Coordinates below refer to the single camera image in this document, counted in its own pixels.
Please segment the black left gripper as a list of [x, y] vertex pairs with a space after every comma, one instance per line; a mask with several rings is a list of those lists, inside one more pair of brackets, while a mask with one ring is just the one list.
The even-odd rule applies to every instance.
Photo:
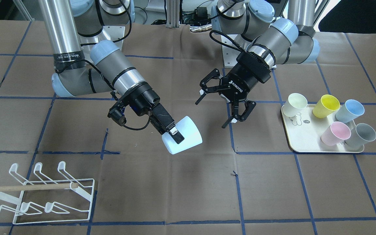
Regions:
[[[220, 80], [220, 85], [208, 87], [207, 83], [211, 79]], [[215, 68], [200, 81], [200, 98], [195, 102], [195, 105], [198, 105], [205, 95], [219, 92], [219, 95], [224, 98], [227, 103], [231, 103], [231, 116], [221, 126], [222, 128], [226, 128], [233, 120], [240, 122], [245, 121], [255, 108], [257, 103], [248, 100], [244, 103], [245, 111], [239, 114], [239, 102], [246, 100], [248, 93], [256, 84], [257, 79], [243, 67], [232, 68], [222, 79], [220, 78], [220, 71]], [[229, 85], [230, 88], [224, 90], [224, 85]]]

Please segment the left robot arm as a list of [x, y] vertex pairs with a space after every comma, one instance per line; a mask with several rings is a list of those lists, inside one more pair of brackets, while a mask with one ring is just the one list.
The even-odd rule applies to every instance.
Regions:
[[231, 115], [222, 125], [245, 121], [256, 103], [248, 100], [257, 83], [270, 79], [271, 68], [278, 64], [315, 61], [320, 52], [314, 38], [315, 0], [289, 0], [287, 18], [277, 18], [271, 3], [265, 0], [219, 0], [212, 11], [213, 33], [224, 36], [236, 50], [236, 64], [225, 76], [213, 69], [200, 81], [200, 98], [218, 93], [231, 105]]

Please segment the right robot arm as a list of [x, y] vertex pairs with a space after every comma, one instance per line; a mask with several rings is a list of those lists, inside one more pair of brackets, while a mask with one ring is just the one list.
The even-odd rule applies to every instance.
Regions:
[[129, 33], [111, 29], [132, 23], [132, 0], [39, 0], [53, 49], [52, 87], [59, 97], [111, 92], [116, 103], [108, 117], [125, 127], [124, 109], [148, 115], [161, 134], [177, 143], [184, 137], [160, 97], [121, 52], [118, 42]]

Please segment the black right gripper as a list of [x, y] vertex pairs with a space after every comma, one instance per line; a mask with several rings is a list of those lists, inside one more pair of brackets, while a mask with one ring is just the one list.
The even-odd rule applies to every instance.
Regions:
[[125, 107], [130, 106], [137, 116], [148, 115], [148, 123], [152, 123], [161, 135], [165, 132], [169, 132], [176, 144], [180, 144], [185, 140], [184, 136], [175, 127], [176, 124], [173, 118], [161, 105], [160, 97], [148, 83], [137, 84], [133, 88], [127, 90], [121, 98], [117, 98], [117, 93], [117, 91], [111, 92], [116, 103], [109, 109], [107, 116], [119, 126], [123, 126], [133, 131], [145, 129], [145, 127], [132, 128], [125, 125], [126, 118], [124, 116], [124, 109]]

